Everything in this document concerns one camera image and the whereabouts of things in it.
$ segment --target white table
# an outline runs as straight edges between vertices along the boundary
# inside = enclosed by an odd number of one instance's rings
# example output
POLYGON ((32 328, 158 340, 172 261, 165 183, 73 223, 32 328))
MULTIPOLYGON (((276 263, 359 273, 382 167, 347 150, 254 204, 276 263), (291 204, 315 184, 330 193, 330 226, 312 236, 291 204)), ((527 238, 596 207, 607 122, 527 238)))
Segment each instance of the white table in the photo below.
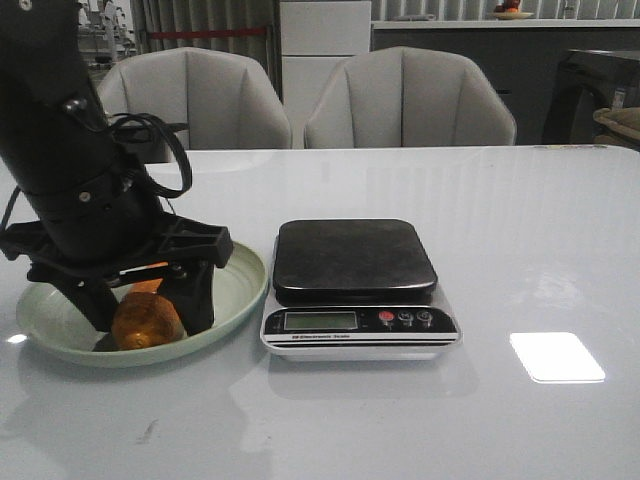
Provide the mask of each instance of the white table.
MULTIPOLYGON (((640 472, 640 157, 542 147, 193 152, 179 215, 265 259, 297 218, 414 224, 464 332, 432 362, 289 363, 259 317, 131 369, 19 333, 28 262, 2 259, 0 478, 624 479, 640 472), (570 332, 606 374, 537 383, 512 333, 570 332)), ((12 185, 4 167, 0 198, 12 185)), ((176 166, 153 166, 178 184, 176 166)), ((24 202, 15 221, 31 219, 24 202)))

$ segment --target electronic scale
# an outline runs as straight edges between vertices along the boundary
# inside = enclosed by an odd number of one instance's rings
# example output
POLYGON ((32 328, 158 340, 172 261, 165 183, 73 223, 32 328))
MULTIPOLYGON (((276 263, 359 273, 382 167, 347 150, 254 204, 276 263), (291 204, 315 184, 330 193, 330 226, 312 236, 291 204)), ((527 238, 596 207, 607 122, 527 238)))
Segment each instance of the electronic scale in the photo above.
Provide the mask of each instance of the electronic scale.
POLYGON ((289 360, 427 360, 462 334, 413 226, 294 220, 280 227, 260 337, 289 360))

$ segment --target red strip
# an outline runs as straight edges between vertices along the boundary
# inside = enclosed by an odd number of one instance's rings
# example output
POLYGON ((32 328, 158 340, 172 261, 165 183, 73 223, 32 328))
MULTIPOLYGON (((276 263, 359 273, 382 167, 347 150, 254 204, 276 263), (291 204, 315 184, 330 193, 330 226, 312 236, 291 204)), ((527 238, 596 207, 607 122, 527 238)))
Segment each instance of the red strip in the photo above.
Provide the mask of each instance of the red strip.
POLYGON ((200 32, 149 32, 153 40, 177 40, 188 38, 228 38, 228 37, 253 37, 266 35, 266 27, 239 28, 237 30, 207 30, 200 32))

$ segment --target pale green plate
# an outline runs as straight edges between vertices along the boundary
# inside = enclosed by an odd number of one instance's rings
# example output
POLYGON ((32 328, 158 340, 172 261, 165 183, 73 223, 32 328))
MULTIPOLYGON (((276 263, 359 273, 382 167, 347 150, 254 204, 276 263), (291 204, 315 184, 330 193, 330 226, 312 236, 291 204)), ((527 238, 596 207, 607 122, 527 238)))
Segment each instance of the pale green plate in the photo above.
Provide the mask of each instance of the pale green plate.
MULTIPOLYGON (((234 247, 226 267, 216 269, 213 276, 213 327, 197 335, 141 350, 94 352, 104 333, 97 332, 48 283, 30 285, 22 294, 17 306, 18 325, 38 347, 79 365, 134 367, 187 355, 222 339, 263 306, 268 283, 265 264, 245 245, 235 242, 234 247)), ((116 291, 116 295, 123 295, 126 289, 116 291)))

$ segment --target chair backrest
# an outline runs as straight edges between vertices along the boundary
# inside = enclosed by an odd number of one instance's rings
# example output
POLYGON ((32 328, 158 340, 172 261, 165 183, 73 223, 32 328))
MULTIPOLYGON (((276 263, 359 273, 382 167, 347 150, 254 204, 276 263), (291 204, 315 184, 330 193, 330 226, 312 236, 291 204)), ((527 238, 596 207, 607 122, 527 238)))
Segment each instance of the chair backrest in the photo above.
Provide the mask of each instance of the chair backrest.
POLYGON ((480 68, 394 47, 336 66, 305 125, 308 148, 512 145, 513 116, 480 68))
POLYGON ((109 113, 151 113, 188 123, 185 148, 291 148, 291 127, 255 60, 184 47, 117 63, 98 86, 109 113))

